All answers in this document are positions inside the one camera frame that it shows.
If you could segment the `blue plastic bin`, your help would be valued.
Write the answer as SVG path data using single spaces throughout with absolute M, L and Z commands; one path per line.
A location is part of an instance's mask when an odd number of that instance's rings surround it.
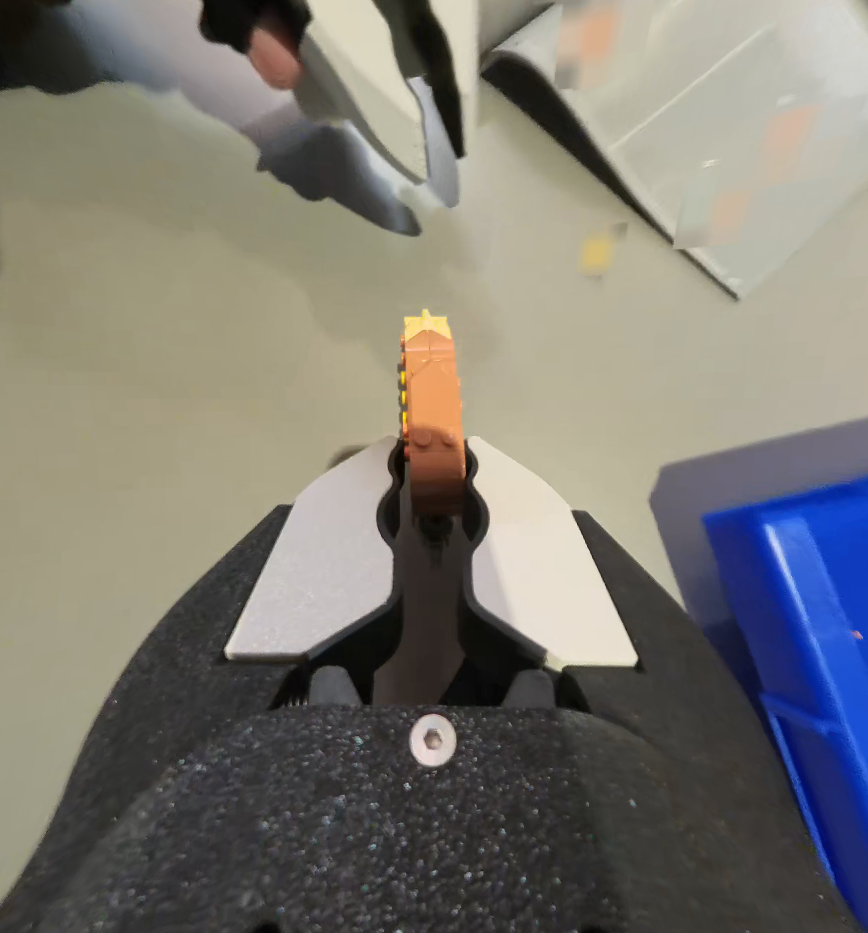
M 703 525 L 813 844 L 868 931 L 868 476 Z

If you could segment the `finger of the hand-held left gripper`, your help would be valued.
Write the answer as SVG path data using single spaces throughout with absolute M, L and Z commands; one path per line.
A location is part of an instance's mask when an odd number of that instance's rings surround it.
M 300 2 L 296 89 L 312 121 L 349 123 L 405 179 L 432 173 L 425 124 L 427 89 L 450 145 L 468 149 L 468 3 L 452 1 Z
M 351 123 L 308 120 L 293 97 L 243 127 L 258 150 L 256 169 L 306 201 L 331 201 L 376 227 L 419 236 L 423 219 L 459 204 L 460 171 L 432 91 L 420 77 L 409 85 L 424 117 L 427 181 L 405 179 Z

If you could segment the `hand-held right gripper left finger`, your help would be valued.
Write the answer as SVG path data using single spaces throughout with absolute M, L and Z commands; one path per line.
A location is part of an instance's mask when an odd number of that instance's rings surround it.
M 403 628 L 383 506 L 399 443 L 385 436 L 296 497 L 224 648 L 240 662 L 385 663 Z

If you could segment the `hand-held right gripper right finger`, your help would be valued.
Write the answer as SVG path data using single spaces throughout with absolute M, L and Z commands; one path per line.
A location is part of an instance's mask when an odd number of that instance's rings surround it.
M 551 670 L 633 669 L 638 655 L 568 503 L 482 437 L 470 437 L 472 492 L 485 507 L 471 595 Z

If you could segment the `person's left hand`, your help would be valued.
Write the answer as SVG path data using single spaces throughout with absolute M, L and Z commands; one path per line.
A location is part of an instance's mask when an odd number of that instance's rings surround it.
M 300 82 L 298 47 L 283 24 L 264 20 L 253 29 L 246 56 L 262 80 L 277 90 L 292 90 Z

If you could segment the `brown toy brick assembly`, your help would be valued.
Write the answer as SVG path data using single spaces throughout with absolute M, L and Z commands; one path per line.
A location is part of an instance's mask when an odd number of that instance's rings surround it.
M 446 316 L 428 309 L 403 320 L 398 364 L 400 437 L 418 519 L 462 511 L 465 434 L 456 345 Z

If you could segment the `grey instruction booklet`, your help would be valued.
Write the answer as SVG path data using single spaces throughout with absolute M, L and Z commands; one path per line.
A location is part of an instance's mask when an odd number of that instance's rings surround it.
M 735 298 L 868 191 L 868 2 L 482 2 L 484 76 Z

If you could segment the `person's left forearm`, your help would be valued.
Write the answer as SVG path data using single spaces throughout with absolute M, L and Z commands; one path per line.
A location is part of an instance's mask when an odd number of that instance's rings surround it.
M 0 1 L 0 91 L 68 94 L 102 82 L 178 87 L 210 62 L 200 2 Z

